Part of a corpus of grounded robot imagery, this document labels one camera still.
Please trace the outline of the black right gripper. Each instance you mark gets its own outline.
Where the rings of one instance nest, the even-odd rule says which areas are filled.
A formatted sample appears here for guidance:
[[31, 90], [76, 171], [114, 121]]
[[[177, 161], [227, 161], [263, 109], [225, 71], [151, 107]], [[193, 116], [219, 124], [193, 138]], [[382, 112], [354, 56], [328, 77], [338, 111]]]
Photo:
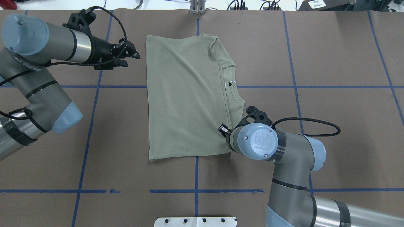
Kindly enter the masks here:
[[218, 132], [224, 137], [224, 138], [232, 138], [234, 136], [234, 131], [233, 129], [229, 128], [225, 124], [221, 124], [218, 128]]

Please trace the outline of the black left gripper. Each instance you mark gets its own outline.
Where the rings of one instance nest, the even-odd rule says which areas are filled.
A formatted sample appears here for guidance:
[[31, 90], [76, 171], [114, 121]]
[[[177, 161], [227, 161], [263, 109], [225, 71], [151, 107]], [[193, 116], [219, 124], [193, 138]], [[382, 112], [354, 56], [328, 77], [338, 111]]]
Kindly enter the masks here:
[[[119, 40], [118, 44], [111, 44], [106, 40], [98, 37], [93, 37], [94, 48], [92, 49], [92, 56], [90, 56], [90, 64], [104, 63], [117, 57], [121, 50], [123, 53], [118, 57], [119, 59], [134, 58], [140, 59], [140, 54], [137, 52], [134, 44], [129, 40], [123, 38]], [[114, 60], [113, 62], [103, 65], [93, 66], [95, 70], [112, 70], [115, 67], [126, 67], [125, 60]]]

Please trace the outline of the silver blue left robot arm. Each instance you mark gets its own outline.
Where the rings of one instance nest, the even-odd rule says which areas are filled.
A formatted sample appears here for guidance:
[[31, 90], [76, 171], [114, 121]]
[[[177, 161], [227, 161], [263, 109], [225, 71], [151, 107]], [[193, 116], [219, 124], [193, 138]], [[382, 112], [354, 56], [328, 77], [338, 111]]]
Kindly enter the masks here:
[[22, 14], [5, 18], [1, 85], [14, 85], [29, 104], [1, 112], [1, 160], [48, 131], [60, 134], [82, 120], [82, 112], [48, 67], [71, 65], [113, 70], [127, 67], [125, 58], [140, 59], [125, 31], [116, 44], [92, 35], [90, 24], [96, 19], [93, 9], [71, 14], [62, 26]]

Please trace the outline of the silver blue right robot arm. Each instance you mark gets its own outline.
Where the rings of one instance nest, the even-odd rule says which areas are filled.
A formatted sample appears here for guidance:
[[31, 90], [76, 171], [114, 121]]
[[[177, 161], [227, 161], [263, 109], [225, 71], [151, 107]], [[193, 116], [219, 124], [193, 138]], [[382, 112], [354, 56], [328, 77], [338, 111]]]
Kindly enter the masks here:
[[265, 225], [267, 227], [402, 227], [403, 218], [307, 192], [309, 175], [326, 159], [324, 145], [306, 135], [262, 123], [218, 131], [232, 151], [275, 164]]

